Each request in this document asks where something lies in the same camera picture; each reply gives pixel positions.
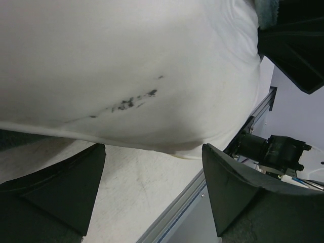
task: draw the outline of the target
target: white cloth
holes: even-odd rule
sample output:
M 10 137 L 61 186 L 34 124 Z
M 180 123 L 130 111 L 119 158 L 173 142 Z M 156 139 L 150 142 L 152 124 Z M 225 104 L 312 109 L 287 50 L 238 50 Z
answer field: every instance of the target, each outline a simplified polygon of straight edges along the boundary
M 257 97 L 244 0 L 1 0 L 0 128 L 199 158 Z

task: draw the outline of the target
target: white floor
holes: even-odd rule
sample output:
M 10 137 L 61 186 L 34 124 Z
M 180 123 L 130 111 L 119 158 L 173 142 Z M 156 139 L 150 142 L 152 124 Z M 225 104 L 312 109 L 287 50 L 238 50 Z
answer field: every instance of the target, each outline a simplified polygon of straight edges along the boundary
M 53 138 L 0 153 L 0 183 L 62 161 L 92 143 Z M 85 242 L 134 243 L 201 170 L 197 160 L 106 146 Z

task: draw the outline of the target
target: black rubber flap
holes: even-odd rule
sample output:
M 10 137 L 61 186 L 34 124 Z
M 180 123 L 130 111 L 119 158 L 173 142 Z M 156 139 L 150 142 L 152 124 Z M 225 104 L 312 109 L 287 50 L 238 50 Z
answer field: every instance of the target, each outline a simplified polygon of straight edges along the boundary
M 259 52 L 301 91 L 324 85 L 324 11 L 322 0 L 281 1 L 276 26 L 259 31 Z
M 105 146 L 96 144 L 0 185 L 3 242 L 79 242 L 88 231 L 105 156 Z
M 263 175 L 210 144 L 202 148 L 202 163 L 224 243 L 322 242 L 323 192 Z

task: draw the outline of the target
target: gray wall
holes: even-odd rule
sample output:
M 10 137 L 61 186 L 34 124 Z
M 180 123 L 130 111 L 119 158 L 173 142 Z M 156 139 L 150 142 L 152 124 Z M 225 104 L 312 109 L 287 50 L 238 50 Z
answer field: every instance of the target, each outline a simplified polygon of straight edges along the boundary
M 218 243 L 208 193 L 194 207 L 168 243 Z
M 278 90 L 262 137 L 290 136 L 324 149 L 324 88 L 307 95 L 276 67 L 271 85 Z

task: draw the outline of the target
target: white fabric bag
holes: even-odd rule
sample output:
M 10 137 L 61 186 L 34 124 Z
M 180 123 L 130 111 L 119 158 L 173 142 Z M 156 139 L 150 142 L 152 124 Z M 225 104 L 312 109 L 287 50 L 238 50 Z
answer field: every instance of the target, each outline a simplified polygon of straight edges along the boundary
M 245 0 L 1 0 L 0 129 L 199 158 L 252 111 Z

